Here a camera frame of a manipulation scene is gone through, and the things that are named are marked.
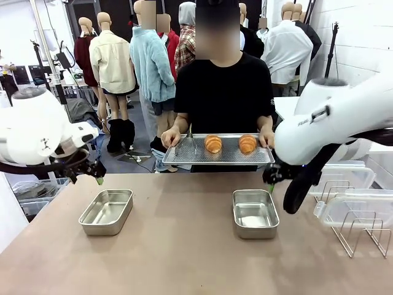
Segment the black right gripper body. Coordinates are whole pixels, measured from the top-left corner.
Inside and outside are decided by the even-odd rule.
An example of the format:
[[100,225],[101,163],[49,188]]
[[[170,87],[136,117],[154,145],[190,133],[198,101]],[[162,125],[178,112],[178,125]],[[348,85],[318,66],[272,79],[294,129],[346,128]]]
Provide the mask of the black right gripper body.
[[263,182],[267,184],[276,184],[291,175],[291,166],[284,162],[269,163],[263,171]]

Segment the person's right hand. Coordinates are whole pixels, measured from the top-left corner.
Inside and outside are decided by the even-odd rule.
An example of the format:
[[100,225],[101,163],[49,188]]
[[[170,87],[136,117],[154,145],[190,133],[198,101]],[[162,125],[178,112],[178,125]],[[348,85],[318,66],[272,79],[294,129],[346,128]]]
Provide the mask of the person's right hand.
[[181,133],[177,126],[172,126],[161,134],[161,143],[164,148],[174,147],[180,140]]

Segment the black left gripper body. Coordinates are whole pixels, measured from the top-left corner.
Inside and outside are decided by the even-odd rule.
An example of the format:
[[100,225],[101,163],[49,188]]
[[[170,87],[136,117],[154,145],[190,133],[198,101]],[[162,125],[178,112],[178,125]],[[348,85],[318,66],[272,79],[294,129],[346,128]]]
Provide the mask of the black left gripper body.
[[64,161],[63,174],[68,178],[76,178],[77,175],[89,175],[94,178],[103,178],[107,172],[99,159],[90,160],[90,153],[86,149],[79,149]]

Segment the person's left hand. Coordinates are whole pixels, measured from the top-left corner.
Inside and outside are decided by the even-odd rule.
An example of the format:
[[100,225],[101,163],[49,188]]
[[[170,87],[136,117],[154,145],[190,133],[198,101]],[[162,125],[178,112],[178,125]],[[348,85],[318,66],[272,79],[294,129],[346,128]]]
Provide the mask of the person's left hand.
[[260,131],[259,141],[263,148],[274,148],[274,132],[272,130]]

